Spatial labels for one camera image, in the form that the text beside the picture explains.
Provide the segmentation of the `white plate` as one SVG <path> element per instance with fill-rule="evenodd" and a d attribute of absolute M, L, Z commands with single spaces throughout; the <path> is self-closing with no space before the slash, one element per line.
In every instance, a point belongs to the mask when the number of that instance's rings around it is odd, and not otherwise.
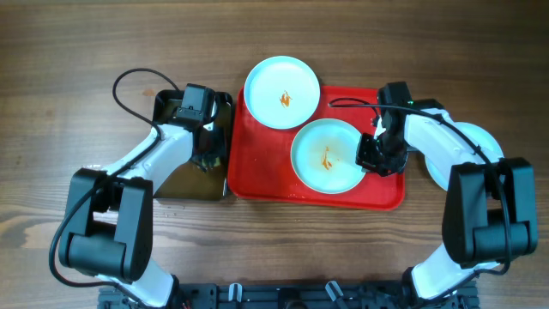
<path fill-rule="evenodd" d="M 320 83 L 305 62 L 275 56 L 257 64 L 244 83 L 244 103 L 260 124 L 287 130 L 305 123 L 320 101 Z"/>
<path fill-rule="evenodd" d="M 475 144 L 479 144 L 483 149 L 487 149 L 493 152 L 493 155 L 489 155 L 492 162 L 496 162 L 499 158 L 504 157 L 504 152 L 498 144 L 497 140 L 488 131 L 484 130 L 476 124 L 470 124 L 466 122 L 456 122 L 455 126 L 469 139 L 473 140 Z M 425 158 L 425 166 L 432 180 L 440 188 L 447 191 L 449 181 L 437 170 L 437 168 L 428 158 Z"/>
<path fill-rule="evenodd" d="M 361 133 L 335 118 L 314 120 L 299 130 L 291 163 L 299 180 L 316 192 L 341 194 L 357 186 L 366 172 L 356 163 Z"/>

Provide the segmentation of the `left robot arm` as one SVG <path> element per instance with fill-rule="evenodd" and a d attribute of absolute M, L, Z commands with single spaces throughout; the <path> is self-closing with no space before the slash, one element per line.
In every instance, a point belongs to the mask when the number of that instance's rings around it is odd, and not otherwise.
<path fill-rule="evenodd" d="M 51 273 L 72 287 L 58 265 L 91 276 L 89 287 L 113 288 L 138 308 L 186 307 L 178 278 L 152 258 L 154 195 L 179 167 L 194 163 L 206 172 L 209 158 L 226 154 L 226 133 L 215 121 L 232 103 L 230 94 L 196 84 L 159 92 L 144 141 L 107 167 L 73 175 L 51 243 Z"/>

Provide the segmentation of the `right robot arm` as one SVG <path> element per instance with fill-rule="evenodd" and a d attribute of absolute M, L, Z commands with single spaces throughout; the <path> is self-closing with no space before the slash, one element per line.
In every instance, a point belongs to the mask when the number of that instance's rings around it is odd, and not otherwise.
<path fill-rule="evenodd" d="M 443 243 L 405 271 L 399 305 L 434 306 L 474 278 L 503 276 L 538 243 L 534 170 L 522 157 L 493 154 L 459 130 L 434 99 L 414 100 L 405 82 L 377 92 L 374 134 L 363 134 L 356 163 L 382 177 L 402 173 L 410 152 L 448 180 Z"/>

